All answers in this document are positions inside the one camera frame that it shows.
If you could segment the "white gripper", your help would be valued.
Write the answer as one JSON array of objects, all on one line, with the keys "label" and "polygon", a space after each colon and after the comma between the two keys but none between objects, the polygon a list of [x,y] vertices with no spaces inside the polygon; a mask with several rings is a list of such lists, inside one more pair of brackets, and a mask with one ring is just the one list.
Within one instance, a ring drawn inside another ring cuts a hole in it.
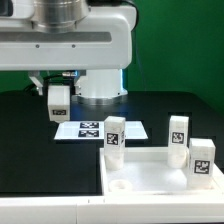
[{"label": "white gripper", "polygon": [[39,32],[29,18],[0,17],[0,71],[29,71],[42,96],[44,79],[32,70],[76,70],[74,89],[80,95],[86,70],[124,69],[131,63],[136,16],[131,6],[93,7],[73,31],[61,34]]}]

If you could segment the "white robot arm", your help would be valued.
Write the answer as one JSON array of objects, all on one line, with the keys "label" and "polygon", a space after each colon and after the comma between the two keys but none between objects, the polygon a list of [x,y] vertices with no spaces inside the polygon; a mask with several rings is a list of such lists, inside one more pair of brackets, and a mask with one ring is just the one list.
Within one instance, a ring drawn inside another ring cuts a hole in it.
[{"label": "white robot arm", "polygon": [[60,71],[82,101],[124,98],[138,19],[133,0],[0,0],[0,71],[27,71],[37,86]]}]

